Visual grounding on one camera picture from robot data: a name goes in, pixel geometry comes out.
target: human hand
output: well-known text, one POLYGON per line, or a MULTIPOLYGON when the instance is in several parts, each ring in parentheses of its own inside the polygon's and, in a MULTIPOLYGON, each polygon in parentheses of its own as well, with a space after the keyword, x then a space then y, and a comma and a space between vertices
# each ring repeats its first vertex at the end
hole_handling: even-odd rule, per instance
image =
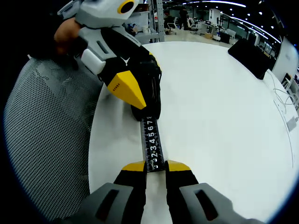
POLYGON ((67 54, 71 44, 79 37, 80 29, 81 25, 75 21, 75 18, 70 18, 59 26, 54 34, 56 52, 59 55, 67 54))

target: round table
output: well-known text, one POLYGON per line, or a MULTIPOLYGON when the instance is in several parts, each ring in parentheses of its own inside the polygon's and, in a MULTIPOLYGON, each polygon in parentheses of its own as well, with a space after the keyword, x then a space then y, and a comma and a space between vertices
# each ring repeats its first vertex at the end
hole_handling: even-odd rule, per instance
MULTIPOLYGON (((271 72, 256 79, 227 48, 211 44, 145 47, 163 71, 158 125, 165 160, 189 166, 199 183, 228 197, 245 218, 269 221, 299 170, 299 127, 290 133, 285 127, 297 114, 292 105, 286 114, 278 110, 271 72)), ((103 88, 90 138, 90 192, 114 182, 128 163, 142 160, 140 123, 128 104, 103 88)), ((172 223, 164 172, 148 174, 146 195, 142 223, 172 223)))

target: tape measure blade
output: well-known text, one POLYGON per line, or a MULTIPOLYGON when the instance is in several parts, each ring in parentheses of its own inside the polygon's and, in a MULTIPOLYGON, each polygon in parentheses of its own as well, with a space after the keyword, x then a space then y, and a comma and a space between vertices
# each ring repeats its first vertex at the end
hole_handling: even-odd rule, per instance
POLYGON ((157 120, 152 119, 152 117, 142 119, 141 135, 143 156, 147 164, 147 171, 157 172, 165 170, 157 120))

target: gray mesh chair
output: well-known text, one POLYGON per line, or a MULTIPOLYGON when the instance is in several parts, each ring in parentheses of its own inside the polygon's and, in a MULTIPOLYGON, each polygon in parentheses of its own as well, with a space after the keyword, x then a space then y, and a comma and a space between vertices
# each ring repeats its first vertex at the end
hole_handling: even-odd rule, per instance
POLYGON ((30 59, 4 110, 10 162, 48 221, 77 212, 89 195, 88 146, 102 82, 78 66, 30 59))

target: white robot head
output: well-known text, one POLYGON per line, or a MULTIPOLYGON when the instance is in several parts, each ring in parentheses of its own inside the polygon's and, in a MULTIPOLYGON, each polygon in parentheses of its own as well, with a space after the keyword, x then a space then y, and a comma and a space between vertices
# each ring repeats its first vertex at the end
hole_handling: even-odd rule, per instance
POLYGON ((89 28, 118 27, 132 14, 139 0, 85 0, 76 21, 89 28))

